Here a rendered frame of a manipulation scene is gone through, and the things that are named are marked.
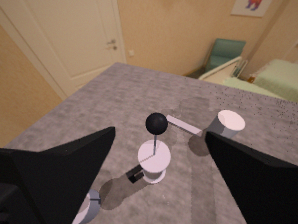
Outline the pale pink flat bar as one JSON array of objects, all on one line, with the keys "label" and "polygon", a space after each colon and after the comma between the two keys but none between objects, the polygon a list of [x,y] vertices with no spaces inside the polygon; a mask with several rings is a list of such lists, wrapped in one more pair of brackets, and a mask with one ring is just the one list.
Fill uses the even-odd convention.
[{"label": "pale pink flat bar", "polygon": [[194,135],[201,138],[202,133],[203,133],[202,130],[200,130],[200,129],[194,127],[194,126],[191,126],[191,125],[189,125],[189,124],[187,124],[187,123],[185,123],[185,122],[183,122],[179,119],[176,119],[176,118],[174,118],[170,115],[168,115],[166,118],[167,118],[168,122],[170,122],[170,123],[172,123],[172,124],[174,124],[174,125],[176,125],[176,126],[178,126],[178,127],[180,127],[180,128],[182,128],[182,129],[184,129],[184,130],[186,130],[186,131],[188,131],[188,132],[190,132],[190,133],[192,133],[192,134],[194,134]]}]

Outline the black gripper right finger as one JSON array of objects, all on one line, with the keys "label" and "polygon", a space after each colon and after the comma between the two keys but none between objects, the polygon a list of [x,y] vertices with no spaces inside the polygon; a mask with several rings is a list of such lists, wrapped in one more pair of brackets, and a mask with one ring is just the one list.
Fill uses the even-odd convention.
[{"label": "black gripper right finger", "polygon": [[219,173],[247,224],[298,224],[298,166],[207,131]]}]

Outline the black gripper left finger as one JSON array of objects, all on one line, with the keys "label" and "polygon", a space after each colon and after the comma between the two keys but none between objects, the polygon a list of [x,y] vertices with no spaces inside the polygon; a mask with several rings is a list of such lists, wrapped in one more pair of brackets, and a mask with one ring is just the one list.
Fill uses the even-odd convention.
[{"label": "black gripper left finger", "polygon": [[40,224],[73,224],[115,135],[110,126],[42,152],[0,148],[0,183],[18,186]]}]

